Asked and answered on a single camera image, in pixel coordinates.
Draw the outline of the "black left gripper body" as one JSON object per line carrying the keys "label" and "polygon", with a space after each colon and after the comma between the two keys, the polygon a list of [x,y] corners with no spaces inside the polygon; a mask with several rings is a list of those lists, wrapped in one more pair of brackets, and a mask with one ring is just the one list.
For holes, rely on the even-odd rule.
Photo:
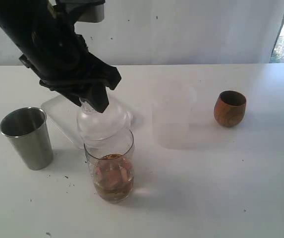
{"label": "black left gripper body", "polygon": [[92,84],[86,79],[87,45],[67,14],[24,15],[20,40],[19,59],[38,75],[42,86],[76,99]]}

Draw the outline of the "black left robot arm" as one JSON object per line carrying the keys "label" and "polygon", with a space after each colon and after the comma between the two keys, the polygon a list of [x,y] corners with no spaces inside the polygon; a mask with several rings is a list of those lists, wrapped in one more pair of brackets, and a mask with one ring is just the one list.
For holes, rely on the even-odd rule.
{"label": "black left robot arm", "polygon": [[22,51],[20,61],[40,85],[76,105],[84,100],[100,113],[109,105],[107,90],[117,87],[121,75],[89,52],[74,25],[103,18],[102,0],[0,0],[0,28]]}

